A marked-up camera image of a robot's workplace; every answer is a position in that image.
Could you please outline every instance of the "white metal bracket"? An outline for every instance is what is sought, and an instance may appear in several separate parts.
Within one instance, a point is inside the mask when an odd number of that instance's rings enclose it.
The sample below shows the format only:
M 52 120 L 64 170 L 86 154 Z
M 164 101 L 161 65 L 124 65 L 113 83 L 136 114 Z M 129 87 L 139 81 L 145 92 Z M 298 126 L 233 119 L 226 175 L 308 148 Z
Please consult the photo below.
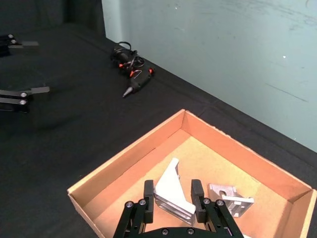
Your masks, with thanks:
M 156 204 L 189 225 L 195 222 L 196 206 L 186 201 L 179 181 L 177 158 L 173 158 L 154 188 Z

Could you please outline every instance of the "aluminum bracket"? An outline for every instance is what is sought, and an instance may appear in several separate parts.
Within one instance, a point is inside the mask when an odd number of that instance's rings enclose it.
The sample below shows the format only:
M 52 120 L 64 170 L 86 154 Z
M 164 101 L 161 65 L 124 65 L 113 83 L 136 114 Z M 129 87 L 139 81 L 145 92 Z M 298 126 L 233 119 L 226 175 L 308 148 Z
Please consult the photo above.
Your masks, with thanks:
M 254 203 L 254 198 L 244 198 L 237 193 L 236 187 L 218 184 L 209 184 L 210 199 L 224 200 L 230 214 L 233 217 L 241 217 Z
M 196 206 L 186 201 L 180 177 L 177 158 L 173 158 L 154 188 L 155 202 L 161 209 L 176 216 L 183 222 L 193 225 Z

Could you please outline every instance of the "metal bracket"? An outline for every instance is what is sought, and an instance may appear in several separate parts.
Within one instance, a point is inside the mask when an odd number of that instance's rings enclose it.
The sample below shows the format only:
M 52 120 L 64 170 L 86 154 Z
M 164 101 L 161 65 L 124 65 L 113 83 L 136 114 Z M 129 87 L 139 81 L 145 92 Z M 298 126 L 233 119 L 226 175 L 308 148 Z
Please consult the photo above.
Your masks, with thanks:
M 0 57 L 24 54 L 34 55 L 38 53 L 39 43 L 36 41 L 22 41 L 19 43 L 14 35 L 0 36 Z
M 0 111 L 29 112 L 29 103 L 34 97 L 47 98 L 49 87 L 31 88 L 26 91 L 0 90 Z
M 233 217 L 241 217 L 254 203 L 254 198 L 244 198 L 237 193 L 236 187 L 218 184 L 209 184 L 209 198 L 222 199 Z
M 154 188 L 156 204 L 183 222 L 193 225 L 196 206 L 186 201 L 178 175 L 179 160 L 173 158 Z

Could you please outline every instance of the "silver metal part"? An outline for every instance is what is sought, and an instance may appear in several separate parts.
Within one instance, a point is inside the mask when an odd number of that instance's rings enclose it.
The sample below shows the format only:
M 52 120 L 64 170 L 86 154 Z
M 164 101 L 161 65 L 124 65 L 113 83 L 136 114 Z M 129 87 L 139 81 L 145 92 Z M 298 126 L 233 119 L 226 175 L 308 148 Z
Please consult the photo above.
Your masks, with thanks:
M 26 101 L 25 101 L 25 100 L 21 100 L 21 101 L 20 101 L 20 104 L 21 104 L 21 105 L 25 105 L 25 104 L 26 104 Z
M 193 228 L 188 228 L 187 233 L 192 235 L 193 233 L 195 233 L 195 230 Z
M 167 235 L 167 234 L 168 234 L 168 229 L 165 229 L 165 228 L 164 228 L 164 229 L 162 230 L 162 235 L 165 236 L 165 235 Z
M 241 217 L 254 203 L 254 198 L 244 198 L 237 193 L 234 186 L 209 184 L 209 198 L 211 200 L 222 199 L 233 217 Z
M 132 206 L 133 206 L 133 202 L 128 201 L 125 205 L 126 205 L 127 207 L 132 207 Z
M 205 198 L 205 199 L 204 199 L 204 204 L 209 204 L 209 203 L 210 203 L 210 200 L 207 199 L 207 198 Z
M 155 202 L 161 209 L 192 226 L 195 222 L 196 206 L 186 201 L 179 181 L 178 163 L 179 160 L 173 158 L 157 182 L 154 188 Z
M 142 199 L 139 203 L 140 205 L 145 205 L 147 202 L 144 199 Z
M 218 205 L 218 206 L 223 206 L 223 205 L 224 205 L 224 202 L 223 202 L 222 200 L 218 200 L 218 201 L 217 201 L 217 205 Z

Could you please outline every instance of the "open cardboard box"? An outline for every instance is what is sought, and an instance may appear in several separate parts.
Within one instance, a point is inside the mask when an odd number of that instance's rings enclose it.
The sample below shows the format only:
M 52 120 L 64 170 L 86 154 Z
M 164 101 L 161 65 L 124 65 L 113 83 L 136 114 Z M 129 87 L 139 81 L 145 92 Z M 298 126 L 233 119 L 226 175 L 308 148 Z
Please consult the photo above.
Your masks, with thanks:
M 144 181 L 154 185 L 173 157 L 188 201 L 191 179 L 234 185 L 255 203 L 235 218 L 252 238 L 307 237 L 317 192 L 188 111 L 181 110 L 68 189 L 78 213 L 100 238 L 112 238 L 128 200 L 143 198 Z M 146 231 L 188 226 L 158 208 Z

